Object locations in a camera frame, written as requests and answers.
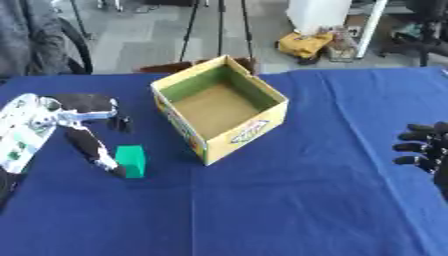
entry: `person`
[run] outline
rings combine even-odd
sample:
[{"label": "person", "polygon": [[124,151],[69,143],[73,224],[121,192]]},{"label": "person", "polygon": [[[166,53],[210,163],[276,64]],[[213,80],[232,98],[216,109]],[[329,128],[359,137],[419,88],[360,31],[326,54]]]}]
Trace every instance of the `person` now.
[{"label": "person", "polygon": [[0,80],[67,70],[63,32],[48,0],[1,0]]}]

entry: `blue tablecloth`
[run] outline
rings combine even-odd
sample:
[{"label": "blue tablecloth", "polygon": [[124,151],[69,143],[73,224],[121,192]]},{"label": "blue tablecloth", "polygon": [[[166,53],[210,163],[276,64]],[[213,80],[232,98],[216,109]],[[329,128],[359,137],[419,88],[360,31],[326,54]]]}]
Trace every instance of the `blue tablecloth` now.
[{"label": "blue tablecloth", "polygon": [[2,104],[25,92],[116,96],[134,134],[92,129],[111,151],[142,144],[151,159],[146,178],[123,181],[58,131],[0,216],[0,255],[448,255],[448,205],[428,175],[391,162],[406,124],[448,120],[440,68],[264,75],[291,100],[285,124],[209,167],[157,112],[146,87],[159,77],[0,87]]}]

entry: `tripod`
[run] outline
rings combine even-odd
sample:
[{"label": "tripod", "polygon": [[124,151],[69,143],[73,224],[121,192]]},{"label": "tripod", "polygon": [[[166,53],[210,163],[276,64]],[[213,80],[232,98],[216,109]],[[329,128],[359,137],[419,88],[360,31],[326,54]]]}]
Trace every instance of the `tripod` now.
[{"label": "tripod", "polygon": [[[191,13],[190,22],[188,24],[187,34],[184,37],[184,45],[182,47],[182,52],[180,55],[179,62],[183,62],[185,57],[185,52],[187,51],[188,43],[190,42],[191,32],[193,30],[194,23],[196,21],[196,14],[199,8],[199,1],[195,0],[193,11]],[[252,33],[250,32],[249,26],[249,17],[247,14],[247,3],[246,0],[241,0],[241,8],[243,10],[243,19],[244,19],[244,29],[246,32],[246,42],[247,49],[249,51],[249,60],[251,62],[252,68],[251,73],[254,72],[253,63],[254,63],[254,54],[253,54],[253,46],[252,46]],[[218,29],[218,54],[217,56],[222,55],[223,48],[223,40],[224,40],[224,13],[226,12],[226,6],[224,4],[224,0],[218,0],[218,12],[219,12],[219,29]]]}]

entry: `white cabinet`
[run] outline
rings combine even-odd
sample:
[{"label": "white cabinet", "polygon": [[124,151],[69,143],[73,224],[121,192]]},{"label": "white cabinet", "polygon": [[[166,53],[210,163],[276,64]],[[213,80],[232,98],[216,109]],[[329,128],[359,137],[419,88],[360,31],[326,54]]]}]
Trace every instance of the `white cabinet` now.
[{"label": "white cabinet", "polygon": [[311,35],[322,26],[343,25],[351,0],[290,0],[286,11],[296,31]]}]

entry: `yellow toy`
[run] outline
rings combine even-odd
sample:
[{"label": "yellow toy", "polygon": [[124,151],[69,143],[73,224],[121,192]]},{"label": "yellow toy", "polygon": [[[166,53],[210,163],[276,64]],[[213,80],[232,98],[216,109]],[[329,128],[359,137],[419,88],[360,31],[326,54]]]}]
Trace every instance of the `yellow toy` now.
[{"label": "yellow toy", "polygon": [[275,42],[279,51],[296,56],[300,65],[312,65],[319,61],[322,49],[333,41],[331,32],[321,32],[314,36],[302,36],[293,32]]}]

